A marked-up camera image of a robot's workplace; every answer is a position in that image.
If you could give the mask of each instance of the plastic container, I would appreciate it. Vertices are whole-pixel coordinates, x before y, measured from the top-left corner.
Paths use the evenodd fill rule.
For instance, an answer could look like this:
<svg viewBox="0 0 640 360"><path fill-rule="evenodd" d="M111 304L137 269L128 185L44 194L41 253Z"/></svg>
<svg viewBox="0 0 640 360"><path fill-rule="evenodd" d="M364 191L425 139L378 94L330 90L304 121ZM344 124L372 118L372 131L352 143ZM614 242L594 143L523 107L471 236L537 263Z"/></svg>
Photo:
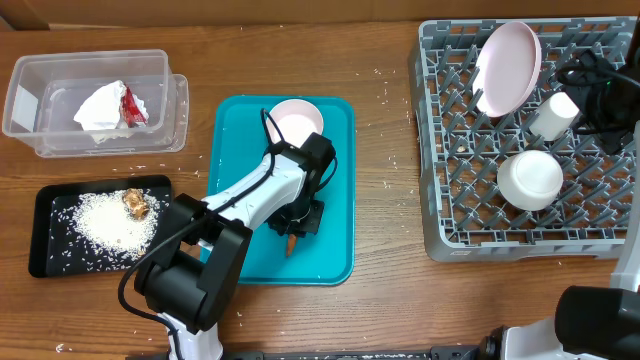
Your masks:
<svg viewBox="0 0 640 360"><path fill-rule="evenodd" d="M144 100L149 125L82 130L73 120L80 105L115 80ZM175 152L185 144L188 112L186 78L171 73L162 50L24 56L9 82L2 131L42 157Z"/></svg>

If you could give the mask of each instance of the pink plate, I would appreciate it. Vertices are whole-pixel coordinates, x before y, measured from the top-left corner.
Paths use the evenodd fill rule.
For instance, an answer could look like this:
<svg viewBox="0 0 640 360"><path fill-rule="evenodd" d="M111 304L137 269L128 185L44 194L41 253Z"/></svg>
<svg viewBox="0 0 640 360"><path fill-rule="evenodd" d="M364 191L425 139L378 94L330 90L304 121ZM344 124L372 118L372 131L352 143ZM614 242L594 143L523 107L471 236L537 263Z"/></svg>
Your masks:
<svg viewBox="0 0 640 360"><path fill-rule="evenodd" d="M499 117L517 110L536 86L542 50L527 24L512 21L500 26L482 47L473 93L483 90L478 110Z"/></svg>
<svg viewBox="0 0 640 360"><path fill-rule="evenodd" d="M269 113L278 125L284 139L296 147L301 147L311 133L322 135L322 130L324 130L324 119L320 110L308 101L285 100L274 106ZM274 143L280 141L280 136L270 121L267 121L267 130L271 141Z"/></svg>

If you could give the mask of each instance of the white cup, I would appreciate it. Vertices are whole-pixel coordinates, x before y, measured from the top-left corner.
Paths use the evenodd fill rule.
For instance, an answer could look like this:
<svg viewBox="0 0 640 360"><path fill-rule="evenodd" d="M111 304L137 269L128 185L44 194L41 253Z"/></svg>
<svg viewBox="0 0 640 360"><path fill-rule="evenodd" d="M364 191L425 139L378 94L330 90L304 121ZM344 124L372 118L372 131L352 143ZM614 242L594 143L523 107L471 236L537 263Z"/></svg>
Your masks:
<svg viewBox="0 0 640 360"><path fill-rule="evenodd" d="M543 102L536 112L538 117L529 130L534 135L541 135L545 141L553 141L571 126L580 110L567 94L558 92Z"/></svg>
<svg viewBox="0 0 640 360"><path fill-rule="evenodd" d="M562 169L553 156L528 150L505 160L498 169L498 189L513 206L542 210L562 187Z"/></svg>

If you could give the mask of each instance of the dish rack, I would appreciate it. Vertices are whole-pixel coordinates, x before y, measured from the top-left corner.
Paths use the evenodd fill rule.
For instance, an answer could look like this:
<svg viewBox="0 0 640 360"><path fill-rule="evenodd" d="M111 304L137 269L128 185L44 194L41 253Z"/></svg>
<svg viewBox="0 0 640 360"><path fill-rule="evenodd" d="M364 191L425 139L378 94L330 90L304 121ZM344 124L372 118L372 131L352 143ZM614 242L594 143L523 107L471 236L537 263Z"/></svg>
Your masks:
<svg viewBox="0 0 640 360"><path fill-rule="evenodd" d="M523 19L542 46L536 88L517 111L501 118L479 113L472 92L482 46L515 20L433 20L420 25L409 57L411 103L418 125L420 202L427 254L436 261L514 261L525 257L589 255L617 258L629 221L635 174L633 141L618 155L600 151L591 136L571 131L545 142L528 131L535 110L561 89L553 74L592 49L624 65L636 19ZM564 183L541 211L508 204L496 183L509 156L550 153Z"/></svg>

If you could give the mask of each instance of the teal tray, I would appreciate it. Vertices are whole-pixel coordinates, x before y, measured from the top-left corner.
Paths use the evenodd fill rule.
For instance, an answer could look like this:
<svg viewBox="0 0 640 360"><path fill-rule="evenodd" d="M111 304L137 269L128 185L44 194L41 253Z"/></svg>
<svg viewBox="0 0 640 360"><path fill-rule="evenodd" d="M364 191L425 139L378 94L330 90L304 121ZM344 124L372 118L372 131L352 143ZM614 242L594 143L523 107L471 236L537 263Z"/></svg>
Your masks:
<svg viewBox="0 0 640 360"><path fill-rule="evenodd" d="M335 97L233 96L220 104L211 153L207 194L216 194L254 170L267 147L260 109L298 98L314 104L324 118L324 136L336 149L339 166L331 182L316 195L325 208L317 235L298 239L285 257L285 236L266 224L253 234L241 284L338 285L351 275L355 262L355 115L346 101ZM202 249L200 260L209 251Z"/></svg>

